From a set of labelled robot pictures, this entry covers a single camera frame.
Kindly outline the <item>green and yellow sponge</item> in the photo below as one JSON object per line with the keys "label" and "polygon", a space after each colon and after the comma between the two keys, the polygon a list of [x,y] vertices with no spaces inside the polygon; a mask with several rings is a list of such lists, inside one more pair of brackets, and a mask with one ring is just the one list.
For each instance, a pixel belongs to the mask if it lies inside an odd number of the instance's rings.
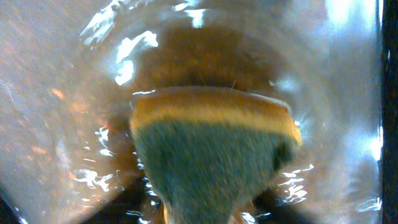
{"label": "green and yellow sponge", "polygon": [[228,223],[302,145],[290,106],[231,88],[135,93],[130,130],[167,223]]}

